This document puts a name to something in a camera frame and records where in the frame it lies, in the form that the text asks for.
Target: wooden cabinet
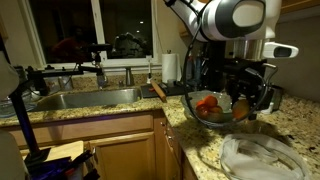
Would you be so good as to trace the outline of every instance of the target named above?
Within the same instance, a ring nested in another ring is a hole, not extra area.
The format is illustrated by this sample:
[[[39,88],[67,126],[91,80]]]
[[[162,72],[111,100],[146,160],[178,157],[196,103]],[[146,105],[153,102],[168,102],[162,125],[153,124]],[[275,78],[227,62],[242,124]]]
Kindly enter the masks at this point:
[[[319,0],[282,0],[281,14],[320,5]]]
[[[183,154],[182,162],[181,162],[181,169],[182,169],[182,179],[183,180],[197,180],[197,176],[194,173],[191,164],[188,158]]]
[[[102,180],[155,179],[154,133],[89,141]]]
[[[178,180],[181,179],[180,156],[175,151],[180,151],[179,143],[172,133],[168,134],[168,122],[163,113],[154,114],[154,132],[156,147],[156,179]]]
[[[2,129],[26,148],[19,126]],[[34,124],[33,130],[40,147],[84,141],[101,180],[196,179],[162,110]]]
[[[169,136],[165,136],[166,143],[164,145],[164,158],[165,158],[165,180],[179,180],[181,179],[181,167],[174,154],[172,144],[170,143]]]

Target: window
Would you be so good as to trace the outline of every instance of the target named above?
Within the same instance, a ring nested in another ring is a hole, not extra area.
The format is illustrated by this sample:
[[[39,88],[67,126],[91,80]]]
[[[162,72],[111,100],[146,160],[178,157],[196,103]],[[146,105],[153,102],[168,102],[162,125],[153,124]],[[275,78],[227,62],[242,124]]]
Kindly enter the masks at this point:
[[[82,47],[93,43],[112,45],[100,54],[106,64],[142,62],[155,55],[152,0],[28,2],[46,64],[90,61]]]

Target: kitchen sink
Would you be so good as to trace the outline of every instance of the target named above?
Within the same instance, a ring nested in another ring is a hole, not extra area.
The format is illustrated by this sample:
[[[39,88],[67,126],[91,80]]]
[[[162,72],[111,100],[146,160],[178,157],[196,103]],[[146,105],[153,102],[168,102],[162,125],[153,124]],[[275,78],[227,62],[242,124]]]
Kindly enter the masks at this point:
[[[107,106],[133,103],[141,99],[140,89],[57,94],[46,97],[37,103],[36,111],[50,111],[90,106]]]

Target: granite countertop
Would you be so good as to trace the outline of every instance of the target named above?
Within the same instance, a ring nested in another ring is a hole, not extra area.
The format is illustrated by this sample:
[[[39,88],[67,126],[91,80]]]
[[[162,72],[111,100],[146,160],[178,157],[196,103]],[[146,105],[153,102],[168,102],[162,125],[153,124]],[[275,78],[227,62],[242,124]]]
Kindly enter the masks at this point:
[[[313,179],[320,179],[320,104],[285,96],[279,111],[258,114],[257,120],[225,129],[209,129],[188,119],[181,96],[141,99],[131,104],[28,113],[31,123],[163,109],[176,137],[199,180],[227,179],[220,168],[219,148],[225,135],[261,133],[274,137],[298,152],[308,165]],[[0,127],[19,125],[16,116],[0,119]]]

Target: wall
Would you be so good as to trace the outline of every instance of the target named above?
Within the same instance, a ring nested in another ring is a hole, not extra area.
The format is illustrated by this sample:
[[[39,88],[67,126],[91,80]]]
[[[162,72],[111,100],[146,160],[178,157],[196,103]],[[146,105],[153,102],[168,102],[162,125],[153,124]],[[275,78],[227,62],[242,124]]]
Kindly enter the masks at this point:
[[[8,39],[4,40],[4,43],[11,63],[39,66],[31,48],[18,0],[1,0],[0,15],[8,34]]]
[[[160,37],[160,52],[159,54],[167,53],[171,50],[172,53],[177,53],[180,56],[181,65],[184,61],[187,45],[181,39],[178,32],[178,23],[181,21],[178,16],[168,8],[162,0],[157,1],[157,28]]]
[[[272,81],[291,95],[320,102],[320,16],[277,25],[276,41],[299,48],[293,59],[269,60],[279,67]]]

